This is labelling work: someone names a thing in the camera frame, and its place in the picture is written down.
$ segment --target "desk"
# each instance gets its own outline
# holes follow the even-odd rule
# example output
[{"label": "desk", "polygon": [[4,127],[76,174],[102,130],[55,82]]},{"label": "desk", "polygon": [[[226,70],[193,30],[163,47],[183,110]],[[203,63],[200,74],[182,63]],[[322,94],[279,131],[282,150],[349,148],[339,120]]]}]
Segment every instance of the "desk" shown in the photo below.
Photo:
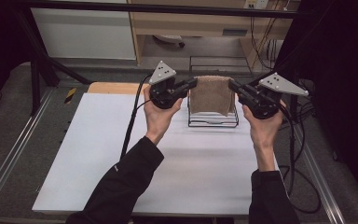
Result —
[{"label": "desk", "polygon": [[[104,173],[121,153],[136,85],[95,83],[85,93],[33,210],[68,214],[82,210]],[[145,134],[139,111],[129,147]],[[238,217],[248,214],[250,176],[256,169],[249,123],[233,128],[187,127],[186,99],[158,144],[165,160],[134,207],[134,215]]]},{"label": "desk", "polygon": [[[130,4],[154,4],[192,7],[233,7],[244,8],[244,0],[128,0]],[[282,10],[285,1],[269,0],[267,9]],[[298,2],[291,3],[291,9],[297,8]],[[142,61],[142,51],[146,35],[187,35],[187,36],[223,36],[224,30],[243,30],[246,35],[239,36],[243,52],[253,68],[257,55],[252,46],[251,19],[246,17],[183,15],[164,13],[131,12],[131,29],[135,55],[138,63]],[[257,46],[264,46],[269,39],[284,40],[292,23],[290,19],[277,19],[269,35],[264,34],[273,19],[255,18],[254,37]]]}]

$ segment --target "cable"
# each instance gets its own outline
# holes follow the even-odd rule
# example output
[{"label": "cable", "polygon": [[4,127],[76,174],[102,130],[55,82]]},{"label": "cable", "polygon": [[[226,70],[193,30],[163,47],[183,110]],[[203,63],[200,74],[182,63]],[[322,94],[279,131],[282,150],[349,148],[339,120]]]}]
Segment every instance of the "cable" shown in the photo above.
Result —
[{"label": "cable", "polygon": [[293,185],[295,183],[295,169],[296,169],[296,162],[295,162],[295,127],[293,125],[293,121],[292,118],[290,116],[289,111],[287,111],[287,109],[283,106],[280,105],[280,110],[282,111],[282,113],[284,114],[284,116],[286,117],[286,119],[289,121],[290,123],[290,183],[289,183],[289,190],[287,190],[288,195],[292,194],[292,190],[293,190]]},{"label": "cable", "polygon": [[283,8],[283,10],[287,11],[287,8],[289,7],[290,0],[287,0],[286,6]]},{"label": "cable", "polygon": [[146,101],[143,104],[141,104],[140,106],[138,106],[138,100],[139,100],[139,95],[141,94],[142,86],[144,85],[146,79],[151,77],[151,76],[152,75],[145,76],[144,79],[142,79],[142,81],[139,83],[138,91],[136,92],[136,96],[135,96],[135,103],[133,105],[133,110],[132,110],[132,114],[131,114],[130,123],[129,123],[129,126],[127,128],[126,136],[124,138],[123,148],[121,149],[120,160],[123,159],[123,157],[127,153],[127,148],[128,148],[130,138],[131,138],[131,132],[132,132],[133,123],[135,122],[136,112],[138,111],[138,109],[142,105],[144,105],[145,103],[148,102],[148,101]]},{"label": "cable", "polygon": [[[276,1],[275,7],[273,8],[274,10],[277,9],[277,7],[278,7],[280,1],[281,1],[281,0]],[[264,45],[265,45],[265,40],[268,38],[269,32],[271,31],[272,26],[273,26],[273,24],[274,24],[275,21],[276,21],[276,18],[274,18],[274,19],[269,19],[268,24],[267,24],[266,32],[264,33],[264,35],[263,35],[263,37],[262,37],[262,39],[261,39],[259,45],[257,46],[257,44],[255,43],[255,36],[254,36],[255,18],[254,18],[254,17],[251,17],[252,46],[253,46],[253,48],[254,48],[254,50],[255,50],[255,53],[256,53],[256,55],[257,55],[258,61],[260,61],[260,63],[261,63],[262,66],[266,67],[266,68],[269,69],[269,70],[272,70],[272,69],[273,69],[273,68],[272,68],[272,64],[271,64],[271,61],[270,61],[270,65],[267,66],[267,65],[264,63],[264,61],[263,61],[263,57],[262,57],[261,53],[262,53],[262,48],[263,48]]]},{"label": "cable", "polygon": [[[290,166],[280,165],[279,168],[280,168],[280,169],[286,168],[287,171],[288,171],[288,170],[290,169]],[[300,171],[297,170],[297,169],[295,169],[295,171],[296,171],[296,173],[298,173],[299,175],[301,175],[301,177],[303,177],[303,178],[305,179],[305,181],[307,181],[307,182],[310,184],[310,186],[312,187],[312,189],[315,191],[316,197],[317,197],[317,199],[318,199],[318,204],[316,205],[316,208],[313,209],[313,210],[304,210],[304,209],[301,209],[301,208],[295,206],[294,204],[292,204],[292,206],[293,206],[296,210],[298,210],[298,211],[300,211],[300,212],[302,212],[302,213],[305,213],[305,214],[315,214],[315,213],[317,213],[317,212],[321,209],[321,207],[322,207],[321,194],[320,194],[319,191],[316,189],[316,187],[315,187],[315,185],[312,183],[312,181],[309,180],[302,172],[300,172]]]},{"label": "cable", "polygon": [[[298,117],[301,117],[302,118],[302,120],[304,121],[304,120],[306,120],[307,118],[309,118],[310,117],[310,115],[312,114],[312,112],[314,112],[314,110],[315,110],[315,108],[313,107],[313,105],[312,106],[308,106],[308,107],[303,107],[303,110],[304,110],[304,112],[301,112],[301,114],[300,113],[297,113],[296,115],[298,116]],[[287,119],[284,119],[283,121],[282,121],[282,124],[285,124],[285,123],[287,123],[288,121],[287,121]],[[288,128],[288,127],[290,127],[290,125],[287,125],[287,126],[282,126],[278,131],[281,131],[281,130],[284,130],[284,129],[286,129],[286,128]]]},{"label": "cable", "polygon": [[288,192],[288,195],[290,196],[293,192],[293,185],[294,185],[294,177],[295,177],[295,173],[298,173],[299,175],[301,175],[309,184],[310,186],[314,189],[314,191],[316,192],[316,196],[318,198],[318,204],[316,206],[315,209],[313,210],[305,210],[305,209],[301,209],[297,206],[295,206],[293,204],[293,207],[302,212],[302,213],[305,213],[305,214],[314,214],[316,212],[318,212],[321,208],[321,204],[322,204],[322,201],[321,201],[321,197],[320,197],[320,193],[319,191],[316,189],[315,185],[304,175],[302,174],[300,171],[298,171],[296,169],[296,162],[297,160],[299,159],[299,157],[301,156],[303,150],[304,150],[304,146],[305,146],[305,129],[304,129],[304,123],[303,123],[303,120],[304,120],[304,115],[305,114],[309,114],[309,112],[313,111],[314,108],[313,106],[309,106],[311,104],[311,102],[307,102],[305,104],[303,104],[301,106],[301,109],[298,113],[298,116],[299,116],[299,124],[301,125],[301,131],[303,133],[303,136],[302,136],[302,142],[301,142],[301,147],[300,147],[300,150],[299,152],[297,153],[297,155],[295,156],[295,151],[294,151],[294,125],[293,125],[293,122],[291,121],[291,117],[290,117],[290,114],[289,112],[287,111],[287,109],[281,105],[280,107],[280,110],[283,112],[283,114],[286,116],[286,119],[287,121],[290,123],[290,127],[291,127],[291,136],[290,136],[290,166],[285,166],[285,165],[281,165],[279,166],[280,168],[287,168],[287,170],[283,173],[282,175],[282,179],[283,181],[286,179],[287,175],[289,174],[290,172],[290,183],[289,183],[289,190],[287,190]]},{"label": "cable", "polygon": [[295,157],[295,162],[297,162],[298,158],[301,156],[301,153],[303,152],[304,146],[305,146],[305,129],[304,129],[304,123],[303,123],[303,120],[302,120],[302,111],[303,111],[304,107],[306,105],[308,105],[308,104],[311,104],[311,102],[307,102],[306,104],[303,104],[301,106],[300,113],[298,114],[300,128],[301,128],[301,132],[302,132],[302,139],[301,139],[301,148],[300,148],[300,150],[298,151],[298,153],[297,153],[297,155]]},{"label": "cable", "polygon": [[269,67],[272,67],[272,62],[276,62],[276,52],[277,52],[277,40],[270,39],[267,44],[266,57],[269,60]]}]

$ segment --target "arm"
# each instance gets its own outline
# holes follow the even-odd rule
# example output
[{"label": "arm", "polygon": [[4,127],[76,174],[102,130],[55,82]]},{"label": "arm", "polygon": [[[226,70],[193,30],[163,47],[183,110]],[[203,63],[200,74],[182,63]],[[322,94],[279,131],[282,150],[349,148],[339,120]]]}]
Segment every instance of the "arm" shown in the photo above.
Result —
[{"label": "arm", "polygon": [[[145,101],[149,100],[149,89],[144,90]],[[159,109],[152,103],[145,104],[145,137],[103,176],[84,210],[69,216],[67,224],[128,223],[136,201],[149,186],[153,173],[164,158],[157,144],[181,103],[182,99],[167,110]]]},{"label": "arm", "polygon": [[251,124],[258,170],[252,174],[252,203],[250,223],[299,223],[296,212],[286,194],[281,174],[275,171],[273,144],[282,124],[282,112],[270,119],[256,119],[244,105],[243,114]]}]

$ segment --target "person's left hand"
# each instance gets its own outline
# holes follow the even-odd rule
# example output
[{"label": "person's left hand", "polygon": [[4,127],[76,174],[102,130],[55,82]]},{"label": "person's left hand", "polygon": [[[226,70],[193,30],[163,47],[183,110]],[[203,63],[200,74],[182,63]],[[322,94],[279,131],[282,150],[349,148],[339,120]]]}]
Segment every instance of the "person's left hand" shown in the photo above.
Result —
[{"label": "person's left hand", "polygon": [[[144,89],[145,102],[150,100],[150,86]],[[147,102],[144,105],[144,112],[146,115],[147,132],[145,136],[150,139],[155,145],[167,132],[170,127],[173,115],[180,110],[183,99],[179,98],[175,104],[169,109],[160,109],[156,107],[153,102]]]}]

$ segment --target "wire rack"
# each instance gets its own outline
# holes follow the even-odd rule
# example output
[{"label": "wire rack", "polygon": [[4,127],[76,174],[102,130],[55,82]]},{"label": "wire rack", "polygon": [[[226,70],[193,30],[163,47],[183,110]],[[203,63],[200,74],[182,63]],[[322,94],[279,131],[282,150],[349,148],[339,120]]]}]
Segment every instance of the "wire rack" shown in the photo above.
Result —
[{"label": "wire rack", "polygon": [[190,56],[188,70],[190,73],[193,72],[194,67],[215,67],[215,68],[243,68],[241,73],[249,70],[250,76],[242,75],[239,77],[254,77],[252,69],[246,59],[246,57],[241,56]]},{"label": "wire rack", "polygon": [[217,112],[199,112],[191,113],[191,97],[187,97],[188,127],[221,127],[235,128],[239,124],[237,108],[234,106],[234,112],[227,116]]}]

